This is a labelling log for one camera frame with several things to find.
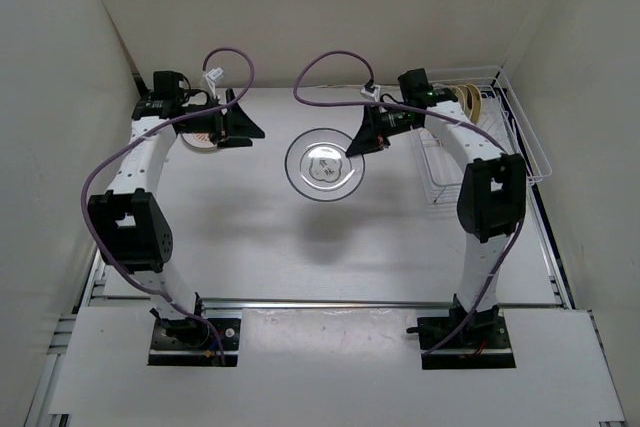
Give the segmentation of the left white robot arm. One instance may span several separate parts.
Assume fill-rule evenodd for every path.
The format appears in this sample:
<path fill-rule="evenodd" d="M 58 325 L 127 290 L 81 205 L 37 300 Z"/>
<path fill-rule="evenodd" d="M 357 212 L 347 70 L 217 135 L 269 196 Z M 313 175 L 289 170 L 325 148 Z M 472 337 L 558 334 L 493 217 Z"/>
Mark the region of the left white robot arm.
<path fill-rule="evenodd" d="M 186 346 L 206 342 L 210 324 L 199 295 L 171 263 L 173 233 L 156 199 L 166 158 L 182 134 L 205 134 L 217 149 L 250 147 L 264 131 L 241 109 L 235 93 L 216 87 L 221 68 L 204 72 L 205 89 L 192 88 L 175 71 L 157 71 L 152 90 L 137 101 L 129 144 L 105 193 L 88 200 L 87 216 L 103 259 L 155 304 L 157 322 Z M 201 94 L 201 104 L 192 98 Z"/>

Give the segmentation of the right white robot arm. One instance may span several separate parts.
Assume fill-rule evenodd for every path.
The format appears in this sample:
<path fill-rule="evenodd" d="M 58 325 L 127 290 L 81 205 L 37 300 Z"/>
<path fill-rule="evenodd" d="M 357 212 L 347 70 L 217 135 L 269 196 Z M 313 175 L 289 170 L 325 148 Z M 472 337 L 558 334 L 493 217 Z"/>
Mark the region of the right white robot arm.
<path fill-rule="evenodd" d="M 520 154 L 505 152 L 498 142 L 470 122 L 448 87 L 436 88 L 426 70 L 413 69 L 398 77 L 402 104 L 410 109 L 365 106 L 363 120 L 346 155 L 378 152 L 389 138 L 420 127 L 434 135 L 463 173 L 456 213 L 466 233 L 462 279 L 455 293 L 465 312 L 449 322 L 449 334 L 470 347 L 486 331 L 476 312 L 497 305 L 496 287 L 508 242 L 522 226 L 526 213 L 526 163 Z"/>

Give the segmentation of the orange sunburst plate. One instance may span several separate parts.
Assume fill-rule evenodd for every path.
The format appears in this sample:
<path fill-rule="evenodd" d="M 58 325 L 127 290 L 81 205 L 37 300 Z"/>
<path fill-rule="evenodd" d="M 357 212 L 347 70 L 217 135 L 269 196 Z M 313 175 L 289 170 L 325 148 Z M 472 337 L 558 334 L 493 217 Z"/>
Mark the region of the orange sunburst plate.
<path fill-rule="evenodd" d="M 213 143 L 207 133 L 181 133 L 180 139 L 190 150 L 209 154 L 217 151 L 217 146 Z"/>

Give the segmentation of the white green-rimmed plate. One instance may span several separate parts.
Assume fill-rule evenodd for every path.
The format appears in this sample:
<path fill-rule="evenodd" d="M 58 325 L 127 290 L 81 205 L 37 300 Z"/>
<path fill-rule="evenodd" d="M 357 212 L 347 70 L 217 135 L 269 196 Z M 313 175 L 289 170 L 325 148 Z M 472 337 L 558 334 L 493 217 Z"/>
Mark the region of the white green-rimmed plate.
<path fill-rule="evenodd" d="M 354 193 L 364 180 L 362 155 L 347 156 L 352 138 L 332 128 L 315 128 L 297 136 L 284 157 L 291 187 L 316 202 L 336 202 Z"/>

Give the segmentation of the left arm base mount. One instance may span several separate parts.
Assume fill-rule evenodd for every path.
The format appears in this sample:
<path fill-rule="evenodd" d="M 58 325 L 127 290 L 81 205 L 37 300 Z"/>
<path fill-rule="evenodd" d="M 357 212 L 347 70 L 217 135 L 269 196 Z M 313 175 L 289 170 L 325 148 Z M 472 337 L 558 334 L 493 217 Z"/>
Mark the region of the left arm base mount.
<path fill-rule="evenodd" d="M 161 319 L 156 309 L 151 335 L 149 366 L 236 367 L 239 359 L 241 322 L 238 317 L 209 318 L 215 328 L 193 319 Z"/>

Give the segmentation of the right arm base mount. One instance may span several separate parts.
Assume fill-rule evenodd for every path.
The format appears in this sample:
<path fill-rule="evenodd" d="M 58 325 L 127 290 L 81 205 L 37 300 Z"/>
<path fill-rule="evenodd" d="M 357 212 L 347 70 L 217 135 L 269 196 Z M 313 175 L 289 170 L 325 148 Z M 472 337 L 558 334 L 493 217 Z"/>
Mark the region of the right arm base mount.
<path fill-rule="evenodd" d="M 515 369 L 509 332 L 503 316 L 479 329 L 463 330 L 445 345 L 425 352 L 446 337 L 453 327 L 447 317 L 419 317 L 416 326 L 406 329 L 418 338 L 423 370 L 495 370 Z"/>

